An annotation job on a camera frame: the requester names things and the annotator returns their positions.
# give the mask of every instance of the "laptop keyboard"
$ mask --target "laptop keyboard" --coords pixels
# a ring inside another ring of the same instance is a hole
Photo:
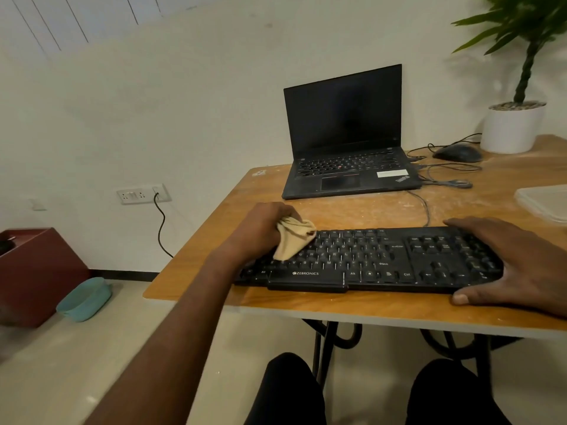
[[[318,231],[287,261],[273,252],[246,267],[238,285],[271,290],[452,293],[502,276],[499,257],[451,227]]]
[[[346,156],[300,161],[296,177],[370,169],[387,171],[400,168],[402,167],[394,156],[393,149],[387,148],[372,152],[357,152]]]

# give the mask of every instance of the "beige cloth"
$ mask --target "beige cloth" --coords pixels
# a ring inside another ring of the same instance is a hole
[[[299,222],[290,216],[282,218],[277,224],[281,235],[280,244],[274,253],[274,259],[285,261],[302,250],[315,238],[317,228],[310,220]]]

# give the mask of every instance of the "desk surface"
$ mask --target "desk surface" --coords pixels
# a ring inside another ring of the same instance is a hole
[[[514,192],[522,187],[567,184],[567,140],[541,136],[531,152],[485,154],[480,165],[483,170],[474,173],[432,169],[434,178],[466,178],[474,188],[424,186],[418,191],[429,203],[431,226],[443,225],[443,219],[450,217],[494,216],[567,249],[567,228],[536,218],[514,200]],[[266,173],[252,176],[261,169]],[[146,289],[144,297],[177,300],[209,252],[230,235],[256,202],[281,200],[289,169],[290,165],[251,169]],[[421,227],[425,223],[422,204],[407,192],[294,200],[290,204],[318,229]],[[454,307],[449,299],[439,294],[331,294],[232,287],[225,307],[247,313],[503,336],[567,336],[567,320],[505,307]]]

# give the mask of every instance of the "floor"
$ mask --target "floor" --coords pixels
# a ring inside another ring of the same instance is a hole
[[[112,283],[113,298],[89,321],[53,316],[37,330],[0,327],[3,425],[81,423],[172,307],[144,300],[144,282]],[[350,331],[339,326],[343,336]],[[457,335],[457,343],[467,340]],[[313,341],[301,320],[224,313],[188,423],[242,424],[265,364],[284,351],[310,363]],[[524,340],[494,353],[495,397],[514,425],[565,423],[566,352],[567,339]],[[417,330],[365,326],[356,348],[335,351],[329,423],[403,424],[413,378],[435,357]]]

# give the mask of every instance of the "hand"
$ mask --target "hand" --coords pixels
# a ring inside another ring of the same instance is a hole
[[[221,248],[236,256],[240,264],[261,257],[280,243],[276,224],[284,216],[301,221],[292,206],[280,202],[256,204]]]
[[[567,251],[496,218],[445,223],[476,235],[504,262],[500,280],[458,290],[453,304],[517,304],[567,317]]]

